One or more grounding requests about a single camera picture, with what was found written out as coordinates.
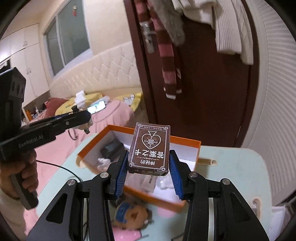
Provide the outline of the red pink striped scarf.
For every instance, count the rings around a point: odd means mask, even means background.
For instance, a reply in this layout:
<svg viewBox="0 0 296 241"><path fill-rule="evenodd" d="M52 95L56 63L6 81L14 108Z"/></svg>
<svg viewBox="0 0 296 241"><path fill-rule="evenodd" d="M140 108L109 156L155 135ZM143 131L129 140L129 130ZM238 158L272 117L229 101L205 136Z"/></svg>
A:
<svg viewBox="0 0 296 241"><path fill-rule="evenodd" d="M166 97L175 100L182 93L180 63L177 49L159 19L150 1L134 1L138 21L151 21L156 32L159 55L162 63L164 92Z"/></svg>

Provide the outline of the dark brown door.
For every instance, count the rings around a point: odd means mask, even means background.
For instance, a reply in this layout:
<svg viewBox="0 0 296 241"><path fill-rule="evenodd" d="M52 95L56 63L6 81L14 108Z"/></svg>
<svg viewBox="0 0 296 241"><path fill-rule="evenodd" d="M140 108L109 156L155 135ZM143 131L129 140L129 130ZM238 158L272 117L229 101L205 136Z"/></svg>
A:
<svg viewBox="0 0 296 241"><path fill-rule="evenodd" d="M134 2L124 5L149 121L170 125L171 135L206 146L241 147L259 82L255 27L251 27L254 64L245 65L238 55L216 51L209 25L183 17L186 41L178 48L182 92L171 100L164 92L159 51L147 51Z"/></svg>

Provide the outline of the white cosmetic tube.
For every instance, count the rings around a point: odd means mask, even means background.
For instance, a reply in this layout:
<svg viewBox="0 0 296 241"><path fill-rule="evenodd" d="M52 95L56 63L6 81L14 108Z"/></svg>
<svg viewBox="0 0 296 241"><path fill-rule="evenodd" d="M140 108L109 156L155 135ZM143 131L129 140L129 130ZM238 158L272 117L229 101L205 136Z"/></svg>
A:
<svg viewBox="0 0 296 241"><path fill-rule="evenodd" d="M130 174L126 185L142 192L153 193L156 187L157 176Z"/></svg>

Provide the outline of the grey fur collar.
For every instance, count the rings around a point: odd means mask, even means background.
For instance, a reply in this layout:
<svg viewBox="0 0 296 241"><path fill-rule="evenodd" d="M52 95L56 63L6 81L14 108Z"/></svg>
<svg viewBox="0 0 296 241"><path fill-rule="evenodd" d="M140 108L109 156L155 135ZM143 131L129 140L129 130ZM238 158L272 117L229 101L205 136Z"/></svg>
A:
<svg viewBox="0 0 296 241"><path fill-rule="evenodd" d="M168 32L175 46L181 46L185 42L183 21L181 14L175 10L171 0L151 0L154 11Z"/></svg>

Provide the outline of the cream tufted headboard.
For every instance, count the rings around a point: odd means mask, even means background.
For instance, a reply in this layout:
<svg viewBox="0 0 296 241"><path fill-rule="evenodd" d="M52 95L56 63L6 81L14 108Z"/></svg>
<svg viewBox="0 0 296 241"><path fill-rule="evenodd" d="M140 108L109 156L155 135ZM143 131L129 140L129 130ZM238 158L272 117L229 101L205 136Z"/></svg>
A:
<svg viewBox="0 0 296 241"><path fill-rule="evenodd" d="M56 77L50 84L52 97L69 98L80 91L104 92L140 88L132 42L105 50Z"/></svg>

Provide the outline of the brown card box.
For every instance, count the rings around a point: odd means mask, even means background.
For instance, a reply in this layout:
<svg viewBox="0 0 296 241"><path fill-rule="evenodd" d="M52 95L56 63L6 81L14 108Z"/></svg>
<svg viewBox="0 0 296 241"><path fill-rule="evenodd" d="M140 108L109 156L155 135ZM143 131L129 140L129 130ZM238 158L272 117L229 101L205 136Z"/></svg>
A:
<svg viewBox="0 0 296 241"><path fill-rule="evenodd" d="M165 176L169 171L171 127L137 122L128 155L128 172Z"/></svg>

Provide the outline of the pink bed blanket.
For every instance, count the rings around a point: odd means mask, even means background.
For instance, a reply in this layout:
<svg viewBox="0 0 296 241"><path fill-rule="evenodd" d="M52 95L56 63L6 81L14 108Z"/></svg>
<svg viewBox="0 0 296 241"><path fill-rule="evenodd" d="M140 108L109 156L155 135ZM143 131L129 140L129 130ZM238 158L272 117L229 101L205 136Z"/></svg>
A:
<svg viewBox="0 0 296 241"><path fill-rule="evenodd" d="M70 134L74 134L75 131L75 136L77 137L75 141L70 138L69 133L66 131L58 135L55 141L36 148L37 160L61 166L87 137L101 132L108 125L131 127L132 124L135 124L135 116L134 111L129 105L120 100L113 100L107 104L105 109L93 114L92 121L93 125L89 129L89 134L81 130L70 130ZM44 186L57 170L58 168L55 166L42 163L37 164L39 179L38 194L41 193ZM28 235L38 219L36 210L25 211L23 216L26 222L25 234Z"/></svg>

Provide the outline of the white knit sweater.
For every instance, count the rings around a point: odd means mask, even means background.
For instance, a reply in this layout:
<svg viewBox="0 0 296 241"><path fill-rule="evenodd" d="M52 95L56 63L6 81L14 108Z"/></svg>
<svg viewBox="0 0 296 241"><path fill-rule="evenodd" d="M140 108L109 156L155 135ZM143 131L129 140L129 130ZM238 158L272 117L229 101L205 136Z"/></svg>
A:
<svg viewBox="0 0 296 241"><path fill-rule="evenodd" d="M242 1L172 1L176 11L190 20L215 30L216 49L222 54L239 54L245 65L253 65L253 38Z"/></svg>

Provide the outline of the white wardrobe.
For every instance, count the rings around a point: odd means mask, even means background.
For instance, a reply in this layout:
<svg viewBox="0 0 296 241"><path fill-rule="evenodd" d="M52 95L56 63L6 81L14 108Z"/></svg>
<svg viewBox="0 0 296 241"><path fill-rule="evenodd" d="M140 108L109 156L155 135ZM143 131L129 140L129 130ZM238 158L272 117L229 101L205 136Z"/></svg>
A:
<svg viewBox="0 0 296 241"><path fill-rule="evenodd" d="M1 63L10 60L26 79L23 106L49 91L38 35L39 25L24 27L1 39Z"/></svg>

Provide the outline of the white charger box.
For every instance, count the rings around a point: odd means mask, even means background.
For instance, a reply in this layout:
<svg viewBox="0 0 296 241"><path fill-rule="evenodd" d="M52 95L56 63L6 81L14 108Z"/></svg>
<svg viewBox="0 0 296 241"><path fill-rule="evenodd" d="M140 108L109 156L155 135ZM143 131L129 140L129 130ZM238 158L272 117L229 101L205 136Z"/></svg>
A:
<svg viewBox="0 0 296 241"><path fill-rule="evenodd" d="M83 90L76 93L75 104L80 109L86 108L86 98L85 98L85 92Z"/></svg>

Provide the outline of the lit smartphone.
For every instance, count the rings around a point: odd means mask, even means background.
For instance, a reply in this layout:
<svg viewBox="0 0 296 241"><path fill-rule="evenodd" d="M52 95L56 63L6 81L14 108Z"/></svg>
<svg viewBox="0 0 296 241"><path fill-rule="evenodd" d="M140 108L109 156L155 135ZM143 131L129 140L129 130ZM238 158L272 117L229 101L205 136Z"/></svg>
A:
<svg viewBox="0 0 296 241"><path fill-rule="evenodd" d="M105 109L106 108L106 104L105 102L102 100L102 101L97 101L93 104L91 104L88 108L87 108L87 111L91 114L95 114L95 113L98 113L100 112L101 110Z"/></svg>

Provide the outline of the yellow pillow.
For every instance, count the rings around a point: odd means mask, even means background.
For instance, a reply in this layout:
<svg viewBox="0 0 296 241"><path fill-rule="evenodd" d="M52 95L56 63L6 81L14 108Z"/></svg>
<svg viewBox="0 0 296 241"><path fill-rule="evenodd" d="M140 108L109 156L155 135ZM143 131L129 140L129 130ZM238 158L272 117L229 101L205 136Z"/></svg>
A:
<svg viewBox="0 0 296 241"><path fill-rule="evenodd" d="M55 109L55 115L60 115L64 113L69 113L73 106L78 106L78 108L88 108L96 101L105 101L107 105L111 100L119 100L127 104L133 112L135 112L140 106L141 100L143 99L143 94L141 92L124 94L111 98L110 96L103 95L100 92L95 92L87 95L79 95L78 97L72 97L70 99L59 98L58 101L61 103L57 104Z"/></svg>

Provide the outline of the clear plastic bag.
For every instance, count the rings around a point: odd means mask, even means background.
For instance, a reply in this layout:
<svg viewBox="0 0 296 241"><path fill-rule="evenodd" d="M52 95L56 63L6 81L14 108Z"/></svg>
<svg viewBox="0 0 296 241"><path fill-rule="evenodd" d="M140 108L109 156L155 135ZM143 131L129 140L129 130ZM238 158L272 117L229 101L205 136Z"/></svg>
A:
<svg viewBox="0 0 296 241"><path fill-rule="evenodd" d="M161 176L157 178L156 185L159 189L174 189L173 182L170 176Z"/></svg>

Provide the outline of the window with grey glass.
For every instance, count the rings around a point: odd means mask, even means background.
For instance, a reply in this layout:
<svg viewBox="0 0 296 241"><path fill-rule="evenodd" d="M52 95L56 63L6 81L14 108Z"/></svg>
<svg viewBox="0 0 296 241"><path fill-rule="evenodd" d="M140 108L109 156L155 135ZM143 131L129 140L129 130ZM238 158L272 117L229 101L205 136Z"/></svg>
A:
<svg viewBox="0 0 296 241"><path fill-rule="evenodd" d="M65 1L46 28L44 39L53 78L91 57L84 1Z"/></svg>

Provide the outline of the white slatted radiator cover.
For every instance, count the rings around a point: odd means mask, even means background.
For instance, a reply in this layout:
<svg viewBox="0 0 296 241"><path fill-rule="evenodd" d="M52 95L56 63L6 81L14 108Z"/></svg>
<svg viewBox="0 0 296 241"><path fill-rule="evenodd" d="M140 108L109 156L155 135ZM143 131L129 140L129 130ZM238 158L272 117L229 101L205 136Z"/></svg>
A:
<svg viewBox="0 0 296 241"><path fill-rule="evenodd" d="M273 205L295 191L295 39L266 1L247 1L259 49L259 83L242 146L259 153Z"/></svg>

